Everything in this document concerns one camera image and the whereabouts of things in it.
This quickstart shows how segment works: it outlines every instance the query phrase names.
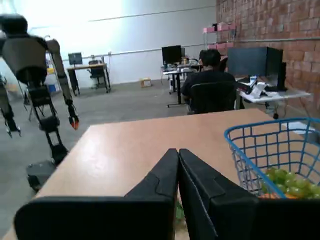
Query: white desk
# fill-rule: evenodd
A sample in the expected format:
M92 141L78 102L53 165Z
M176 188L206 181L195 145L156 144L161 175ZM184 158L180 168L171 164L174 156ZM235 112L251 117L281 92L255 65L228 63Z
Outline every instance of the white desk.
M261 96L259 98L254 98L251 94L246 94L243 91L238 90L236 95L236 109L240 109L240 97L247 99L248 101L252 103L266 103L266 102L278 102L283 101L286 99L296 99L296 98L302 98L302 97L308 97L311 96L311 93L298 90L298 89L288 89L287 91L273 91L268 92L268 96Z

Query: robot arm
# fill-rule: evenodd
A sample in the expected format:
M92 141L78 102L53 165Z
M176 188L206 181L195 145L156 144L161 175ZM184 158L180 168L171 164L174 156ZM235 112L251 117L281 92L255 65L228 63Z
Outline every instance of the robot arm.
M46 41L48 51L52 56L53 64L57 73L58 81L60 83L65 104L69 111L69 122L71 126L77 130L79 127L79 118L76 114L75 107L73 105L73 100L68 84L68 78L65 73L63 61L60 54L60 45L57 40L51 39Z
M0 57L2 56L2 48L5 42L4 36L5 35L0 31ZM15 115L9 103L5 85L6 83L4 82L4 79L0 76L0 110L4 117L5 125L7 126L6 131L10 137L12 137L11 132L18 132L21 136L20 128L16 125L14 120Z

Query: brick wall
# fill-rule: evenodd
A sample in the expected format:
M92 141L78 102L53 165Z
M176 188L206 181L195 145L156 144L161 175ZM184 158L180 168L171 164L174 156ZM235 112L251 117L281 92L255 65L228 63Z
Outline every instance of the brick wall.
M235 22L236 40L320 37L320 0L216 0L217 21ZM225 36L218 37L223 41ZM313 93L288 103L320 112L320 41L237 43L283 49L287 87Z

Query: basket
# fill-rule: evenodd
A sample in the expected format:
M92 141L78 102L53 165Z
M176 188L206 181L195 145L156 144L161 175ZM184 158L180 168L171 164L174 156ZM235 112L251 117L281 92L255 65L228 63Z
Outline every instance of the basket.
M293 123L304 123L294 126ZM274 167L320 185L320 145L314 136L316 118L287 118L234 126L224 132L229 143L241 187L257 196L286 198L267 176Z

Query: man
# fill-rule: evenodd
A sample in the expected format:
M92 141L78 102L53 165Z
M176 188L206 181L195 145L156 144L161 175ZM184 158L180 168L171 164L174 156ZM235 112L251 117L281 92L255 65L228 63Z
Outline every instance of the man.
M199 65L203 66L203 59L205 57L205 54L207 53L206 50L201 50L199 54Z
M227 72L220 71L221 55L216 49L209 49L200 52L203 70L190 74L185 80L181 93L185 102L193 109L191 101L191 87L195 84L217 83L217 82L236 82L235 77Z

